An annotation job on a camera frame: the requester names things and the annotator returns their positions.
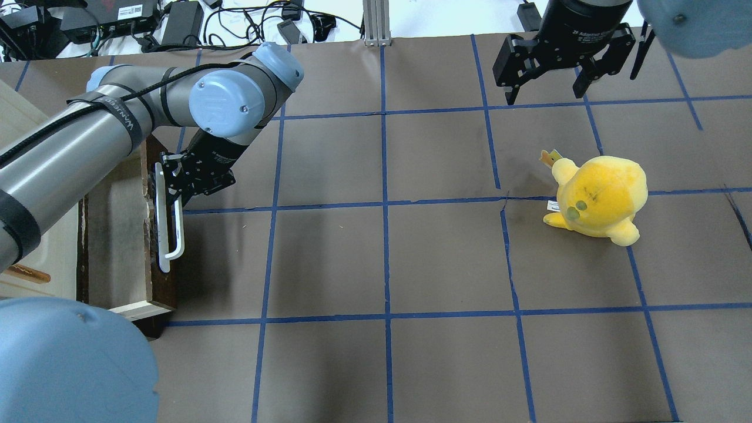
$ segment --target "toy tag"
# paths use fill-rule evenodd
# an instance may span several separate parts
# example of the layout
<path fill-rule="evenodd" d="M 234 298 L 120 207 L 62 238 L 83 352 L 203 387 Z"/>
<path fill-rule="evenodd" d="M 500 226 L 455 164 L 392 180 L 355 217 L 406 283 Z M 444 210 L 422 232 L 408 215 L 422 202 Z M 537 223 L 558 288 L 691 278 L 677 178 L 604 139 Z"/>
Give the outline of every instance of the toy tag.
<path fill-rule="evenodd" d="M 553 167 L 553 163 L 556 162 L 559 159 L 563 159 L 561 154 L 559 154 L 559 151 L 556 151 L 554 148 L 551 150 L 551 152 L 547 152 L 546 150 L 541 151 L 541 159 L 540 161 L 543 162 L 546 166 L 549 168 Z"/>

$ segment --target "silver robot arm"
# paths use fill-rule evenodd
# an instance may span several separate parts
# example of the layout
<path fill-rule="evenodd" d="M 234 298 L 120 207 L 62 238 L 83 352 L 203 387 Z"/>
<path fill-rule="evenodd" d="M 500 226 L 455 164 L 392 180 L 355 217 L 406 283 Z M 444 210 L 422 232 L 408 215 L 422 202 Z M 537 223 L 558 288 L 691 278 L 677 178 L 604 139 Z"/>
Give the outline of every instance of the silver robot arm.
<path fill-rule="evenodd" d="M 272 43 L 229 64 L 98 69 L 88 93 L 0 155 L 0 269 L 36 248 L 158 126 L 201 129 L 184 152 L 163 157 L 168 196 L 186 202 L 230 185 L 230 166 L 302 78 L 298 61 Z"/>

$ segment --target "white tag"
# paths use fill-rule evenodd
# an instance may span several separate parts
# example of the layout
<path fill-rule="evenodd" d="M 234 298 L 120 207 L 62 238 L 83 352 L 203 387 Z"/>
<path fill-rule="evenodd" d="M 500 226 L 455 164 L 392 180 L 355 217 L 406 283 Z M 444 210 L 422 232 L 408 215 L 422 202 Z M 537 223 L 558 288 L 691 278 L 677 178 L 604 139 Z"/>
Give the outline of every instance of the white tag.
<path fill-rule="evenodd" d="M 125 6 L 124 8 L 117 9 L 117 20 L 141 17 L 141 11 L 143 9 L 143 5 Z"/>

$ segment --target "green spot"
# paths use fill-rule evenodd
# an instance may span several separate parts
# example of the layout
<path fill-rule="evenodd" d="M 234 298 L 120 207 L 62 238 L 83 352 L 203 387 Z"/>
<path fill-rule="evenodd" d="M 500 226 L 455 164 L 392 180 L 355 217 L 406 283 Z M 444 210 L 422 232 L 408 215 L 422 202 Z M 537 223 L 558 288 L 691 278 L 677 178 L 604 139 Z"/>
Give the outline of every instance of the green spot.
<path fill-rule="evenodd" d="M 576 221 L 577 219 L 580 218 L 580 212 L 577 211 L 577 209 L 574 207 L 569 207 L 566 209 L 566 217 L 570 221 Z"/>

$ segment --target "yellow plush toy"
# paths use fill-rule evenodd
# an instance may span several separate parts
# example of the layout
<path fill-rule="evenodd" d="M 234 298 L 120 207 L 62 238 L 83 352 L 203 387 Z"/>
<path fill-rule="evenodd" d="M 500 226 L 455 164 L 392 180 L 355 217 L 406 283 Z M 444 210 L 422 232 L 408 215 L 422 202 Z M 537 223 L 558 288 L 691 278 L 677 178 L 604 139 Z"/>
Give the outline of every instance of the yellow plush toy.
<path fill-rule="evenodd" d="M 543 217 L 552 227 L 588 236 L 610 238 L 616 245 L 634 244 L 640 232 L 632 223 L 647 201 L 647 179 L 639 164 L 618 157 L 600 156 L 577 167 L 556 151 L 545 151 L 541 161 L 551 166 L 559 183 L 559 210 Z"/>

